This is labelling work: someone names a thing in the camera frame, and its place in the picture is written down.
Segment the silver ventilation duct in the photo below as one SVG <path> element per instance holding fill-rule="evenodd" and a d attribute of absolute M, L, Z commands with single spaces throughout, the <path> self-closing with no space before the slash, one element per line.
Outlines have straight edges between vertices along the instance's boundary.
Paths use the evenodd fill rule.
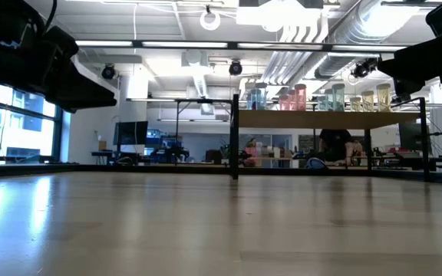
<path fill-rule="evenodd" d="M 382 5 L 392 0 L 361 0 L 350 15 L 328 36 L 334 44 L 380 44 L 402 28 L 417 13 L 417 6 Z M 314 54 L 317 61 L 310 76 L 329 79 L 340 73 L 355 58 Z"/>

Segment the black ceiling light cluster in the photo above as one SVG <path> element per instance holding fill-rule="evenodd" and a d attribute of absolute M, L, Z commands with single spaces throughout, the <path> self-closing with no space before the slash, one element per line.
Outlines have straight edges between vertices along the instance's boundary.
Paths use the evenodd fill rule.
<path fill-rule="evenodd" d="M 381 61 L 381 56 L 365 58 L 363 61 L 359 61 L 355 65 L 355 68 L 351 70 L 351 76 L 354 78 L 367 77 L 370 73 L 378 69 L 378 64 Z"/>

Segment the blue round object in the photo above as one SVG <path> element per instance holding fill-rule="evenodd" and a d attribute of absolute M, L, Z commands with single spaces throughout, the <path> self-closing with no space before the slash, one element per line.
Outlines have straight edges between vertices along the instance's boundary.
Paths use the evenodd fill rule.
<path fill-rule="evenodd" d="M 327 169 L 327 166 L 326 166 L 324 160 L 321 160 L 317 157 L 311 157 L 311 158 L 308 158 L 308 160 L 306 162 L 306 168 L 307 169 Z"/>

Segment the wooden shelf with black frame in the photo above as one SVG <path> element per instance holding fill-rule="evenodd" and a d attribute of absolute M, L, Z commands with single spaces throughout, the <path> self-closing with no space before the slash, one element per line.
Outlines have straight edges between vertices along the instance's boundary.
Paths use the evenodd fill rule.
<path fill-rule="evenodd" d="M 283 128 L 283 129 L 332 129 L 363 130 L 367 166 L 365 169 L 327 169 L 330 176 L 366 176 L 399 178 L 399 172 L 383 171 L 372 168 L 371 131 L 373 129 L 419 119 L 421 121 L 422 176 L 425 182 L 431 181 L 426 118 L 426 102 L 423 97 L 416 97 L 397 103 L 396 107 L 418 102 L 417 113 L 401 112 L 342 112 L 342 111 L 273 111 L 240 110 L 239 96 L 233 96 L 231 120 L 229 126 L 229 168 L 233 179 L 239 174 L 239 129 L 240 128 Z"/>

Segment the LED light bar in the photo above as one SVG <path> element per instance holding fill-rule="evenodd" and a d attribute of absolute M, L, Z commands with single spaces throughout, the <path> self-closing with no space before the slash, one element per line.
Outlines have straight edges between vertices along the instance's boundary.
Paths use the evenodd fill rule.
<path fill-rule="evenodd" d="M 147 49 L 203 49 L 228 51 L 307 51 L 393 53 L 407 47 L 399 44 L 333 44 L 295 42 L 248 41 L 168 41 L 168 40 L 77 40 L 80 48 L 147 48 Z"/>

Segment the black computer monitor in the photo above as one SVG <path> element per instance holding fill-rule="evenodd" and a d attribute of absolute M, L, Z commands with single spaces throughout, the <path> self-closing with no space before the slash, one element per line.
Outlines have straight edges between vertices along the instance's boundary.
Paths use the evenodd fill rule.
<path fill-rule="evenodd" d="M 147 121 L 116 123 L 114 129 L 114 145 L 145 145 L 147 130 Z"/>
<path fill-rule="evenodd" d="M 421 125 L 419 123 L 400 123 L 398 125 L 400 146 L 409 151 L 421 151 Z"/>

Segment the large window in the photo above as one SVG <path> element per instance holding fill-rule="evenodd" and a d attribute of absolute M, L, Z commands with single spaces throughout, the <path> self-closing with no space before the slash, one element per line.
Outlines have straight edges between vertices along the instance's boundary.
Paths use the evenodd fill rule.
<path fill-rule="evenodd" d="M 60 107 L 0 84 L 0 164 L 59 160 L 62 127 Z"/>

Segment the person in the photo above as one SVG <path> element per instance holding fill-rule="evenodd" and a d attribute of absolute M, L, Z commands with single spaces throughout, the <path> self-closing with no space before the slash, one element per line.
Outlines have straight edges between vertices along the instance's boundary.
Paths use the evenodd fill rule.
<path fill-rule="evenodd" d="M 351 166 L 352 159 L 363 153 L 363 146 L 347 130 L 322 129 L 319 134 L 319 152 L 328 163 Z"/>

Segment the white ceiling pipes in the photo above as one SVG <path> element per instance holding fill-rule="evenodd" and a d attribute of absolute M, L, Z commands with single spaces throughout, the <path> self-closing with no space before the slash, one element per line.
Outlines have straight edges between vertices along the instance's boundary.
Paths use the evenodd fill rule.
<path fill-rule="evenodd" d="M 328 16 L 321 13 L 303 25 L 283 27 L 280 42 L 320 43 L 328 35 Z M 307 52 L 274 51 L 260 78 L 265 84 L 286 85 L 307 57 Z"/>

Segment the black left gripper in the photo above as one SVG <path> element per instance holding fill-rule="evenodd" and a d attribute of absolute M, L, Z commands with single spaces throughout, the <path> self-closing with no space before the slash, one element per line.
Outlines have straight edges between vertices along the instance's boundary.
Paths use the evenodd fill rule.
<path fill-rule="evenodd" d="M 47 18 L 25 0 L 0 0 L 0 84 L 40 94 L 70 113 L 113 107 L 114 93 L 85 77 L 71 58 L 75 40 L 51 23 L 58 0 Z"/>

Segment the blue machine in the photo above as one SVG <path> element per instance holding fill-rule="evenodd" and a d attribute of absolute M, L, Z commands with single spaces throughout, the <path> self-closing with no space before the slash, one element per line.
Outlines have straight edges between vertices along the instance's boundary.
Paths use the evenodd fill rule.
<path fill-rule="evenodd" d="M 190 156 L 190 151 L 183 146 L 182 136 L 155 129 L 147 130 L 143 153 L 152 163 L 182 163 Z"/>

